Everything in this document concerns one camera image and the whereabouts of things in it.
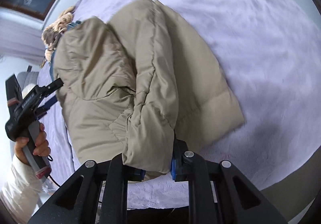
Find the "person left hand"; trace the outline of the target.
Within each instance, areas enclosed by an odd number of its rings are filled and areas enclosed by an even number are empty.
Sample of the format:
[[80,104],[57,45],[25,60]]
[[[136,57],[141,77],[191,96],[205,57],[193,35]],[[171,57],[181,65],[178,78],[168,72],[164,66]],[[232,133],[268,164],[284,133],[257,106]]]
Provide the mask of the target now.
[[[35,156],[45,157],[45,156],[50,155],[51,149],[49,147],[49,143],[48,143],[46,137],[47,137],[47,134],[45,132],[45,126],[42,123],[40,123],[39,124],[39,135],[35,141],[36,148],[33,151],[33,154]],[[25,156],[25,154],[23,152],[23,148],[27,145],[28,142],[29,142],[29,138],[18,137],[15,142],[14,152],[15,152],[16,157],[19,159],[19,161],[21,161],[23,164],[29,166],[30,164],[27,160],[27,157]]]

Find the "white sleeve forearm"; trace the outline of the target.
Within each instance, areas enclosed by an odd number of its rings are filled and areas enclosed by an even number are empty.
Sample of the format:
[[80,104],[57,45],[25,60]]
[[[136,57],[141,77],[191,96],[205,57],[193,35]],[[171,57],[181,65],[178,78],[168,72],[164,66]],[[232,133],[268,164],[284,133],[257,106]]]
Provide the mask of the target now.
[[1,211],[13,223],[27,223],[37,205],[43,183],[31,166],[14,156],[7,181],[1,188]]

